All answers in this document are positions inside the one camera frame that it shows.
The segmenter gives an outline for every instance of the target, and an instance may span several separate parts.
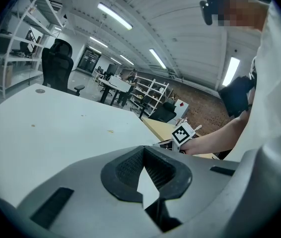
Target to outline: ceiling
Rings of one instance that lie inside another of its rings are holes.
[[[235,76],[247,75],[260,45],[260,33],[237,28],[205,25],[200,0],[61,0],[69,21],[67,26],[82,34],[103,54],[140,71],[175,76],[219,90],[231,56],[241,60]],[[97,5],[102,2],[133,25],[127,30],[106,16]],[[89,36],[108,45],[102,48]],[[155,49],[167,69],[159,66],[149,52]]]

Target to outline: white metal shelf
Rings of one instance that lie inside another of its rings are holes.
[[[150,91],[154,91],[154,92],[156,92],[156,93],[161,93],[161,92],[159,92],[159,91],[157,91],[156,89],[150,89]]]
[[[0,58],[5,59],[5,54],[0,54]],[[7,61],[40,61],[40,58],[21,58],[9,55]]]
[[[28,25],[30,25],[33,28],[37,29],[39,32],[42,32],[44,34],[50,35],[52,37],[55,37],[54,34],[51,31],[49,31],[38,19],[36,19],[29,12],[26,13],[26,17],[24,18],[24,21]]]
[[[22,42],[26,42],[35,46],[39,46],[39,47],[44,47],[48,38],[46,38],[46,36],[44,35],[49,35],[52,37],[56,37],[48,28],[52,28],[53,25],[58,25],[58,26],[62,26],[60,19],[57,17],[56,12],[53,10],[51,3],[49,0],[30,0],[30,4],[28,4],[27,8],[22,11],[22,12],[12,12],[12,7],[10,8],[9,12],[10,14],[14,15],[15,17],[17,17],[18,19],[18,24],[15,27],[15,29],[13,30],[13,33],[11,35],[8,34],[0,34],[0,38],[8,38],[9,40],[9,45],[7,47],[7,51],[5,52],[5,54],[0,54],[0,62],[3,60],[3,68],[2,68],[2,77],[3,77],[3,82],[2,85],[0,86],[0,91],[2,91],[2,96],[3,98],[6,97],[6,93],[5,90],[19,82],[22,82],[26,79],[29,79],[31,77],[35,77],[38,75],[41,75],[42,72],[38,71],[39,65],[40,65],[40,61],[41,61],[41,52],[42,49],[39,51],[39,54],[37,57],[35,58],[22,58],[22,57],[17,57],[17,56],[12,56],[10,55],[11,49],[12,49],[12,44],[14,41],[22,41]],[[37,6],[38,8],[38,12],[41,13],[47,20],[49,23],[49,26],[43,25],[37,18],[34,17],[33,14],[30,14],[29,11],[33,8]],[[19,27],[21,26],[22,23],[27,23],[29,25],[29,27],[33,27],[36,30],[38,30],[39,32],[41,32],[43,34],[42,38],[41,38],[41,44],[37,44],[35,42],[17,37],[16,34],[19,30]],[[9,87],[5,86],[5,76],[7,73],[7,66],[8,66],[8,62],[10,61],[31,61],[31,62],[36,62],[35,68],[34,69],[23,69],[22,71],[19,72],[13,72],[12,75],[12,79],[11,79],[11,85]]]
[[[11,39],[11,38],[12,38],[12,35],[11,35],[11,34],[0,34],[0,37],[1,37],[1,38]],[[20,37],[17,37],[17,36],[15,36],[13,39],[16,40],[16,41],[21,41],[21,42],[26,42],[26,43],[29,43],[29,44],[32,44],[32,45],[36,45],[36,46],[39,46],[39,47],[42,47],[42,48],[44,47],[44,46],[41,45],[41,44],[38,44],[38,43],[36,43],[36,42],[29,41],[29,40],[26,40],[26,39],[23,39],[23,38],[20,38]]]
[[[133,95],[134,95],[136,98],[140,99],[140,100],[142,99],[142,98],[138,97],[138,96],[137,96],[136,94],[134,94],[134,93],[133,93]]]
[[[154,82],[155,84],[162,85],[162,86],[165,86],[165,87],[166,87],[166,85],[164,85],[164,84],[162,84],[162,83],[159,83],[159,82],[157,82],[156,80],[150,80],[150,79],[148,79],[148,78],[139,77],[139,76],[137,76],[137,78],[144,79],[144,80],[147,80],[147,81],[150,81],[150,82]]]
[[[149,88],[149,86],[143,85],[143,84],[141,84],[141,83],[137,83],[137,85],[141,85],[141,86],[143,86],[143,87]]]
[[[157,105],[158,105],[159,103],[162,104],[162,102],[161,102],[160,100],[161,100],[161,98],[164,96],[164,94],[165,94],[165,100],[167,99],[166,91],[167,91],[167,88],[168,88],[169,84],[164,85],[164,84],[158,83],[158,82],[156,82],[156,79],[150,80],[150,79],[148,79],[148,78],[139,77],[139,76],[137,76],[136,78],[139,78],[139,79],[141,79],[141,80],[146,80],[146,81],[151,82],[149,86],[146,86],[146,85],[144,85],[144,84],[141,84],[141,83],[137,82],[137,85],[139,85],[139,86],[141,86],[141,87],[146,87],[146,88],[148,88],[148,90],[147,90],[146,93],[145,93],[144,91],[142,91],[141,89],[136,89],[137,91],[140,91],[141,93],[145,94],[145,96],[149,96],[151,99],[153,99],[153,100],[156,101],[155,105],[152,105],[151,103],[148,103],[148,106],[152,108],[152,110],[150,111],[150,114],[148,114],[148,115],[151,115],[151,114],[157,109]],[[156,89],[153,88],[153,86],[154,86],[155,83],[162,86],[162,88],[163,88],[163,91],[162,91],[162,92],[160,92],[160,91],[158,91],[158,90],[156,90]],[[153,95],[153,92],[159,94],[158,98]]]
[[[146,95],[146,93],[145,93],[144,91],[142,91],[141,89],[137,89],[137,88],[135,88],[135,90],[138,90],[139,92],[141,92],[141,93],[143,93],[143,94],[145,94],[145,95]]]
[[[150,107],[152,107],[153,109],[156,109],[151,103],[148,103],[148,105],[149,105]]]
[[[132,103],[134,103],[135,106],[139,107],[139,105],[137,105],[137,104],[135,103],[135,101],[132,101],[131,99],[129,99],[129,101],[132,102]],[[148,111],[144,110],[144,113],[145,113],[146,115],[150,116],[150,114],[149,114]]]
[[[9,87],[12,87],[22,81],[25,81],[29,78],[36,77],[39,75],[42,75],[42,71],[38,71],[35,69],[25,69],[21,72],[15,73],[11,77],[11,84],[5,87],[5,89],[8,89]]]
[[[53,10],[49,0],[36,0],[37,9],[44,15],[44,17],[52,24],[63,27],[56,12]]]
[[[156,100],[157,102],[159,102],[159,103],[162,103],[159,99],[156,99],[156,98],[154,98],[154,97],[152,97],[152,96],[150,96],[153,100]]]

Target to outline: white table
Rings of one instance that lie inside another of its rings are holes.
[[[104,90],[103,95],[102,95],[102,98],[101,98],[101,100],[100,100],[100,103],[104,103],[104,102],[105,102],[106,97],[107,97],[107,95],[108,95],[108,93],[109,93],[109,91],[110,91],[111,88],[114,89],[114,90],[116,90],[116,92],[115,92],[115,94],[114,94],[114,97],[113,97],[113,100],[112,100],[110,106],[113,105],[113,103],[114,103],[114,101],[115,101],[115,98],[116,98],[116,96],[117,96],[117,94],[118,94],[119,92],[126,93],[125,90],[120,89],[120,88],[118,88],[118,87],[115,86],[115,85],[112,85],[109,81],[106,81],[106,80],[104,80],[104,79],[99,79],[99,81],[102,82],[104,85],[106,85],[105,90]]]
[[[157,142],[133,112],[34,84],[0,104],[0,197],[17,206],[76,161]]]
[[[92,78],[94,78],[94,82],[97,80],[97,78],[103,78],[104,77],[104,75],[103,74],[101,74],[101,73],[99,73],[99,72],[96,72],[96,71],[94,71],[95,72],[95,76],[92,76]]]

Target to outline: doorway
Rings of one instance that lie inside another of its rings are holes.
[[[97,62],[99,61],[100,56],[101,54],[98,52],[95,52],[89,48],[85,48],[77,67],[92,73]]]

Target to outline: hand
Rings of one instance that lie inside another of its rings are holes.
[[[190,139],[188,140],[186,143],[184,143],[181,147],[180,150],[184,151],[186,154],[188,155],[196,155],[199,154],[199,152],[197,152],[197,148],[196,148],[196,139]]]

